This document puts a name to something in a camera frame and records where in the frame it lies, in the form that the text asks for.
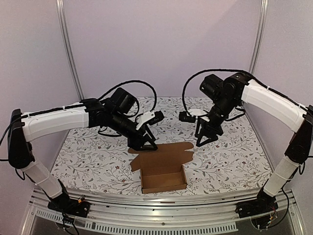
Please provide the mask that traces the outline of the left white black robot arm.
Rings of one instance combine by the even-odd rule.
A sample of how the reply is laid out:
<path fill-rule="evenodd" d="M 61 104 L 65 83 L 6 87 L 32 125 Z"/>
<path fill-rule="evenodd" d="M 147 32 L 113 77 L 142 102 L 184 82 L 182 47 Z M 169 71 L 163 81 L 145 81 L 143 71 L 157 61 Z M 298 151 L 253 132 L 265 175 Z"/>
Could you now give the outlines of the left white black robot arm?
<path fill-rule="evenodd" d="M 69 212 L 73 203 L 65 187 L 35 159 L 31 142 L 69 129 L 99 126 L 108 127 L 117 135 L 126 137 L 128 147 L 135 151 L 155 151 L 156 139 L 146 125 L 151 125 L 156 115 L 149 111 L 140 115 L 137 122 L 132 121 L 127 113 L 136 103 L 136 97 L 123 88 L 117 88 L 111 97 L 104 100 L 90 98 L 35 113 L 22 113 L 20 109 L 15 109 L 5 131 L 8 135 L 7 162 L 38 185 L 61 212 Z"/>

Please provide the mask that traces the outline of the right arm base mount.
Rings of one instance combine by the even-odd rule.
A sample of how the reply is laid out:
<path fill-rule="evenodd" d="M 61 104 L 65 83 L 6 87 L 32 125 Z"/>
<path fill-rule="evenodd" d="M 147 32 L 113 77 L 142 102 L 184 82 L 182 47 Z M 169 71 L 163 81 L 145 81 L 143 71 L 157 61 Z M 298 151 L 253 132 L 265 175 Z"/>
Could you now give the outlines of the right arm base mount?
<path fill-rule="evenodd" d="M 235 212 L 240 218 L 252 217 L 252 225 L 258 230 L 263 230 L 269 228 L 277 218 L 277 209 L 276 197 L 270 199 L 256 198 L 237 203 Z"/>

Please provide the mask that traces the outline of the brown cardboard box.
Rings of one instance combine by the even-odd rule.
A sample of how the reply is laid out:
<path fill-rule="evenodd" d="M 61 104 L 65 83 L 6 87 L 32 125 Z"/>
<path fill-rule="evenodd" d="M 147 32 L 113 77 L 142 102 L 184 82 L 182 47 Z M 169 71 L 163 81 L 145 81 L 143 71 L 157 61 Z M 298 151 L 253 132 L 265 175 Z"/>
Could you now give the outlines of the brown cardboard box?
<path fill-rule="evenodd" d="M 183 190 L 187 187 L 184 164 L 193 160 L 191 142 L 163 143 L 154 151 L 135 151 L 131 161 L 132 172 L 140 171 L 143 194 Z"/>

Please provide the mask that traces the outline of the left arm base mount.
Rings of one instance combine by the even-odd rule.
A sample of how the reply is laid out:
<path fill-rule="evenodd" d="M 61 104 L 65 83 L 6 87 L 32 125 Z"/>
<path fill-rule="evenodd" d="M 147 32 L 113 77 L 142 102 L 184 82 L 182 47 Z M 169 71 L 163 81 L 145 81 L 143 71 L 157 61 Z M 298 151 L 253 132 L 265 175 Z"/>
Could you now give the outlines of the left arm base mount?
<path fill-rule="evenodd" d="M 72 199 L 67 194 L 61 194 L 56 198 L 50 199 L 48 208 L 57 212 L 86 218 L 90 210 L 90 202 L 86 201 L 84 197 L 79 199 Z"/>

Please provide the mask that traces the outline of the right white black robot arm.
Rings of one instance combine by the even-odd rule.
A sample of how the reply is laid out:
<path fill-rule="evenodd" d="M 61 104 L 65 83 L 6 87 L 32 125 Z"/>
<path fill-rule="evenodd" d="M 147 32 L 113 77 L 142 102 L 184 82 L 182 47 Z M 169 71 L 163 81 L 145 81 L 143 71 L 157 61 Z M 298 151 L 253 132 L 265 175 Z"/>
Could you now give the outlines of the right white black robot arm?
<path fill-rule="evenodd" d="M 197 146 L 218 140 L 223 134 L 221 124 L 241 103 L 254 105 L 280 120 L 293 131 L 283 159 L 260 189 L 253 209 L 264 213 L 271 207 L 278 191 L 309 157 L 313 142 L 313 108 L 295 104 L 289 98 L 261 85 L 249 75 L 236 73 L 225 80 L 214 74 L 206 76 L 200 90 L 213 101 L 208 114 L 202 114 L 196 127 Z"/>

